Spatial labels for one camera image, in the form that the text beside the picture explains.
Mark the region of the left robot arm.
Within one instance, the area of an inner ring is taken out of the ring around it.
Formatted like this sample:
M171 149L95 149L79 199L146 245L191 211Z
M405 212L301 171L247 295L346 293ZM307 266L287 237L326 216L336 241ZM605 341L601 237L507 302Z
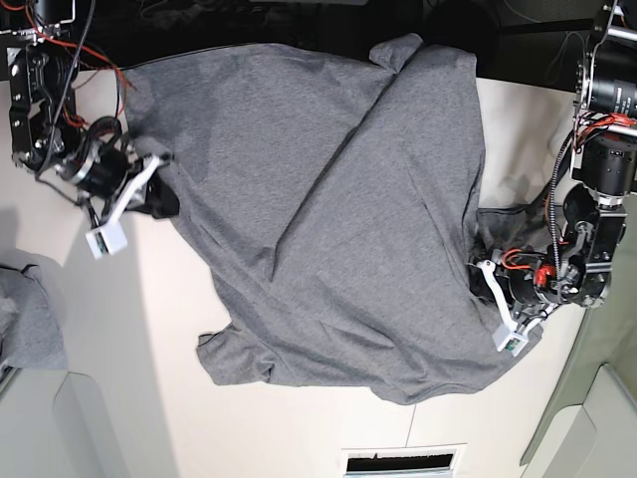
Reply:
M603 304L636 191L636 4L606 1L578 63L572 128L529 204L482 209L468 272L516 318Z

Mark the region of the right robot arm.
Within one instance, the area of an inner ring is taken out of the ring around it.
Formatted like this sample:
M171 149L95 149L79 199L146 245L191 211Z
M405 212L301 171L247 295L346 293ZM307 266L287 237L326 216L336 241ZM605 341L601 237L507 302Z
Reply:
M94 1L2 2L12 160L84 209L95 225L124 212L174 217L179 200L158 173L170 158L153 164L150 155L135 152L120 120L130 83L87 42L96 9ZM79 114L76 102L76 79L87 57L97 60L94 72L115 78L112 114L93 121Z

